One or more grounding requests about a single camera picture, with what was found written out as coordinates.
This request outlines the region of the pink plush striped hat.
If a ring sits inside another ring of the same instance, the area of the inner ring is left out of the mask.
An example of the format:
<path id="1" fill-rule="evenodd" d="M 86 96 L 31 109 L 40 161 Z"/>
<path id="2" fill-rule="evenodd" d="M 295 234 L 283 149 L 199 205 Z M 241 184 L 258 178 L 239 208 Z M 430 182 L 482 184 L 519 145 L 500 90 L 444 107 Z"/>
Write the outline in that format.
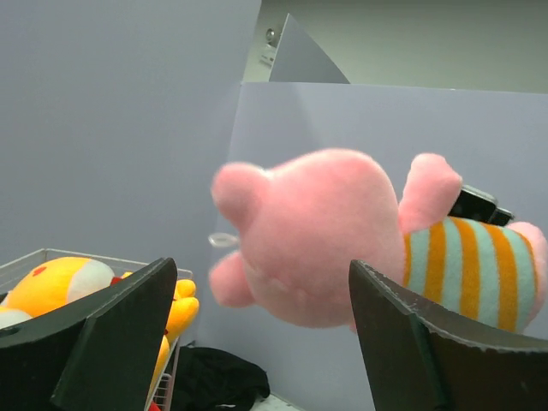
<path id="1" fill-rule="evenodd" d="M 461 176 L 434 153 L 413 159 L 402 194 L 355 150 L 270 169 L 226 164 L 211 195 L 239 246 L 211 269 L 212 294 L 293 325 L 351 326 L 348 269 L 359 259 L 450 311 L 521 332 L 547 296 L 547 240 L 530 223 L 451 216 L 461 190 Z"/>

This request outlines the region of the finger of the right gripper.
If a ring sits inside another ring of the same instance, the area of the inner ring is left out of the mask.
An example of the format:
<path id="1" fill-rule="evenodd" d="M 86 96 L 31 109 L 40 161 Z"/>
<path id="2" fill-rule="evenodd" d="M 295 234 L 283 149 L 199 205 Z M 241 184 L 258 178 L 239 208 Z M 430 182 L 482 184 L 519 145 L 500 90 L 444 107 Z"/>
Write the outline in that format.
<path id="1" fill-rule="evenodd" d="M 499 207 L 494 196 L 469 185 L 462 186 L 448 215 L 497 226 L 506 226 L 514 221 L 514 214 Z"/>

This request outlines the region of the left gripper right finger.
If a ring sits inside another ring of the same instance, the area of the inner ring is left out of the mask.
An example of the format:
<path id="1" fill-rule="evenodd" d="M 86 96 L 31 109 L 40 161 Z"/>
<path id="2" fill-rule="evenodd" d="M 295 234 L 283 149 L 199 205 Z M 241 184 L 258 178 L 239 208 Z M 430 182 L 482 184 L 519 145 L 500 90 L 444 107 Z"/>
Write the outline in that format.
<path id="1" fill-rule="evenodd" d="M 545 410 L 547 341 L 484 325 L 361 260 L 348 284 L 377 410 Z"/>

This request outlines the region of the yellow plush red dotted dress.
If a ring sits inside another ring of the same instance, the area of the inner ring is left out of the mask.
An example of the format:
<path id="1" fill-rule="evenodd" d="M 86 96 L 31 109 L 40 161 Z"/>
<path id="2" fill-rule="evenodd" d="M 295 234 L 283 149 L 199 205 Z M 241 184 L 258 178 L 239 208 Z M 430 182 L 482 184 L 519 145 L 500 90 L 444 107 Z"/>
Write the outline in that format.
<path id="1" fill-rule="evenodd" d="M 121 278 L 105 263 L 61 257 L 31 269 L 1 302 L 3 329 L 37 318 L 100 291 Z"/>

